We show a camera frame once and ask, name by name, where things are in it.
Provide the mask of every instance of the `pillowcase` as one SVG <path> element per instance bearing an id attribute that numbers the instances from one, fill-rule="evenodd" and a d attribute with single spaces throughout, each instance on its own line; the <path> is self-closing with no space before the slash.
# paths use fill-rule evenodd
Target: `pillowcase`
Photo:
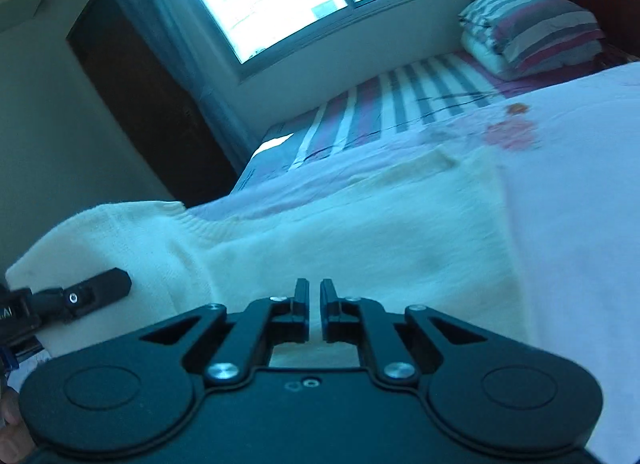
<path id="1" fill-rule="evenodd" d="M 554 56 L 540 62 L 538 65 L 519 72 L 509 65 L 504 56 L 496 54 L 485 43 L 478 41 L 470 33 L 462 34 L 462 46 L 475 57 L 478 62 L 484 66 L 495 77 L 503 81 L 514 81 L 515 79 L 526 78 L 542 72 L 549 72 L 563 66 L 580 65 L 593 60 L 602 52 L 602 45 L 597 40 L 589 41 L 584 45 L 560 52 Z"/>
<path id="2" fill-rule="evenodd" d="M 604 37 L 595 16 L 569 0 L 476 0 L 460 22 L 518 72 Z"/>

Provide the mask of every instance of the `black clamp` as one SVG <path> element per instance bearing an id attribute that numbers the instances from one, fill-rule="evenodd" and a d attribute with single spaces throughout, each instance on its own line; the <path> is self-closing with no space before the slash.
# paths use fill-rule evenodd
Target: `black clamp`
<path id="1" fill-rule="evenodd" d="M 69 323 L 129 295 L 131 280 L 111 269 L 77 285 L 33 294 L 0 287 L 0 356 L 4 373 L 41 350 L 34 334 L 56 322 Z"/>
<path id="2" fill-rule="evenodd" d="M 602 410 L 578 365 L 422 305 L 386 313 L 322 282 L 324 339 L 360 367 L 270 368 L 308 340 L 308 282 L 244 312 L 201 307 L 36 370 L 32 464 L 595 464 Z"/>

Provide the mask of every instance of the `finger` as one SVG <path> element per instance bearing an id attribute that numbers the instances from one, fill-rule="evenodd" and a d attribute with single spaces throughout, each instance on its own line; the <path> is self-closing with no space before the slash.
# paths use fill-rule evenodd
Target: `finger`
<path id="1" fill-rule="evenodd" d="M 0 397 L 0 414 L 9 424 L 20 424 L 22 415 L 18 406 L 18 392 L 13 388 L 5 388 Z"/>
<path id="2" fill-rule="evenodd" d="M 26 459 L 35 447 L 24 423 L 0 430 L 0 461 L 6 464 L 15 464 Z"/>

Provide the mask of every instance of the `wooden door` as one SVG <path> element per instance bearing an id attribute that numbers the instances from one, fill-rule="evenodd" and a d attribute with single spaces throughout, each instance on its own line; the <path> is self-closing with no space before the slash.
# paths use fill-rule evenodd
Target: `wooden door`
<path id="1" fill-rule="evenodd" d="M 68 41 L 114 118 L 177 200 L 194 206 L 232 190 L 237 176 L 193 98 L 114 0 L 91 0 Z"/>

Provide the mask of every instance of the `folded blanket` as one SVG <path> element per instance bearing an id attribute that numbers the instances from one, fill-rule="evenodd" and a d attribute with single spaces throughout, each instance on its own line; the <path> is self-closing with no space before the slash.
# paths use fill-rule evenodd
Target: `folded blanket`
<path id="1" fill-rule="evenodd" d="M 329 197 L 277 215 L 207 222 L 180 203 L 99 206 L 63 222 L 6 273 L 11 288 L 72 285 L 120 267 L 130 296 L 39 335 L 53 355 L 217 302 L 230 311 L 311 282 L 312 344 L 284 347 L 279 365 L 357 364 L 320 343 L 319 284 L 402 312 L 424 303 L 526 341 L 494 164 L 480 149 L 459 160 L 436 149 Z M 299 353 L 311 360 L 297 359 Z"/>

